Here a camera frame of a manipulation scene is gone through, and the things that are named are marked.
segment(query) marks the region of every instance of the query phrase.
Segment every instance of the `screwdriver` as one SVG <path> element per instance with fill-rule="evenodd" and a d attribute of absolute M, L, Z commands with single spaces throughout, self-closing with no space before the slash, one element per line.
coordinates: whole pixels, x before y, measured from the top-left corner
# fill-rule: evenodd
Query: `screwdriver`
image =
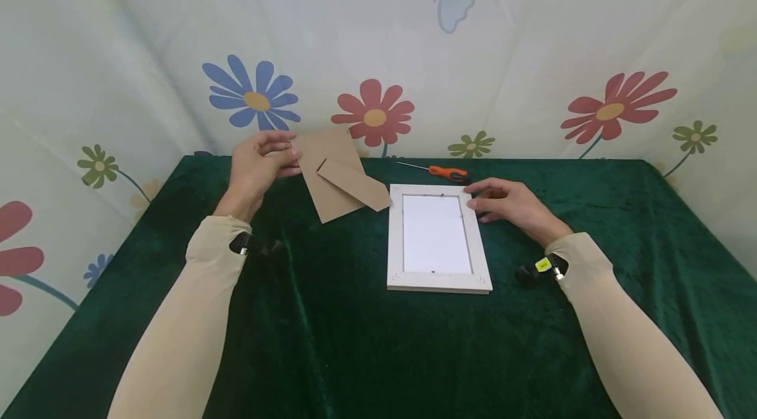
<path fill-rule="evenodd" d="M 442 166 L 417 166 L 411 165 L 409 162 L 397 161 L 400 165 L 413 166 L 413 168 L 425 169 L 430 175 L 439 176 L 439 178 L 447 179 L 448 181 L 467 185 L 470 182 L 468 177 L 468 171 L 463 171 L 457 168 L 442 168 Z"/>

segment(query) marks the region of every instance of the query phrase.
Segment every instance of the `flower stem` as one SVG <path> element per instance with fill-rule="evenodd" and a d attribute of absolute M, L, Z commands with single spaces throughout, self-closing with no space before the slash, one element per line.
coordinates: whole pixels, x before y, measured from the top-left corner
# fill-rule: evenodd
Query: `flower stem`
<path fill-rule="evenodd" d="M 584 151 L 584 154 L 582 154 L 581 156 L 578 156 L 578 159 L 579 159 L 579 160 L 583 160 L 584 156 L 586 156 L 586 154 L 587 154 L 587 153 L 588 153 L 589 151 L 591 151 L 591 149 L 592 149 L 592 148 L 593 148 L 594 146 L 597 146 L 597 144 L 599 143 L 599 139 L 601 139 L 601 137 L 602 137 L 602 134 L 600 134 L 600 135 L 599 135 L 599 136 L 597 137 L 597 140 L 594 140 L 594 143 L 593 143 L 593 144 L 591 144 L 591 146 L 589 146 L 589 149 L 588 149 L 588 150 Z"/>
<path fill-rule="evenodd" d="M 684 156 L 684 157 L 683 157 L 683 158 L 681 159 L 681 161 L 679 161 L 679 162 L 678 162 L 678 164 L 677 164 L 677 165 L 673 166 L 673 169 L 671 169 L 670 171 L 666 172 L 666 174 L 664 174 L 663 178 L 667 178 L 667 176 L 671 175 L 671 173 L 672 173 L 673 171 L 677 170 L 677 169 L 678 169 L 678 166 L 682 165 L 682 164 L 683 164 L 683 162 L 684 162 L 684 161 L 686 161 L 686 159 L 687 159 L 687 158 L 689 157 L 689 155 L 691 155 L 691 152 L 686 152 L 686 156 Z"/>
<path fill-rule="evenodd" d="M 67 305 L 69 308 L 73 310 L 76 310 L 76 308 L 79 307 L 78 304 L 74 303 L 74 301 L 71 300 L 71 298 L 61 293 L 61 291 L 56 290 L 55 288 L 53 288 L 53 286 L 50 286 L 44 281 L 40 281 L 36 278 L 33 278 L 30 275 L 13 276 L 13 279 L 19 280 L 22 283 L 29 284 L 30 286 L 34 286 L 34 288 L 37 288 L 39 290 L 45 291 L 45 293 L 58 299 L 59 301 L 61 301 L 61 303 Z"/>
<path fill-rule="evenodd" d="M 120 174 L 121 176 L 124 176 L 124 178 L 128 179 L 129 181 L 131 181 L 131 184 L 133 184 L 134 187 L 136 187 L 137 189 L 139 189 L 139 192 L 141 192 L 141 194 L 143 194 L 143 196 L 145 197 L 145 199 L 147 200 L 147 202 L 152 203 L 152 201 L 150 200 L 150 198 L 145 194 L 145 191 L 143 191 L 143 189 L 141 189 L 141 187 L 137 184 L 137 181 L 134 181 L 134 179 L 132 179 L 131 176 L 129 176 L 125 172 L 121 171 L 120 169 L 117 169 L 116 172 L 118 172 L 118 174 Z"/>

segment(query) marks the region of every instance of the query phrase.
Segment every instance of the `picture frame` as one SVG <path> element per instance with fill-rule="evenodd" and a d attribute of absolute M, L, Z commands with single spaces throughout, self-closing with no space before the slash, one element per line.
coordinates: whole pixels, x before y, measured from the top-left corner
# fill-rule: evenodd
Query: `picture frame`
<path fill-rule="evenodd" d="M 492 291 L 478 220 L 463 186 L 390 185 L 389 195 L 388 290 Z"/>

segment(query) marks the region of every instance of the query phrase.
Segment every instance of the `table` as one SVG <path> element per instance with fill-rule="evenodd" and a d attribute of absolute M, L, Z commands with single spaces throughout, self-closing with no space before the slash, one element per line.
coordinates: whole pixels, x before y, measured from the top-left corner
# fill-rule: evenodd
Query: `table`
<path fill-rule="evenodd" d="M 757 284 L 651 166 L 407 161 L 524 181 L 592 234 L 726 417 L 757 416 Z M 363 163 L 386 184 L 449 184 L 395 159 Z M 104 418 L 229 164 L 181 160 L 4 418 Z M 268 254 L 235 289 L 206 418 L 617 417 L 558 286 L 516 283 L 541 250 L 507 222 L 481 228 L 488 296 L 387 291 L 388 211 L 321 225 L 300 177 L 277 181 L 253 227 Z"/>

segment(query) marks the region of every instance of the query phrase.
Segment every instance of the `backdrop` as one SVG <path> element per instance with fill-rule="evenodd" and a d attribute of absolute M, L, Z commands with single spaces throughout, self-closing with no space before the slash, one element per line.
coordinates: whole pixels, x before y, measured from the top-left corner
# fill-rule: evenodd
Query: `backdrop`
<path fill-rule="evenodd" d="M 0 411 L 181 155 L 260 129 L 643 158 L 757 274 L 753 0 L 0 5 Z"/>

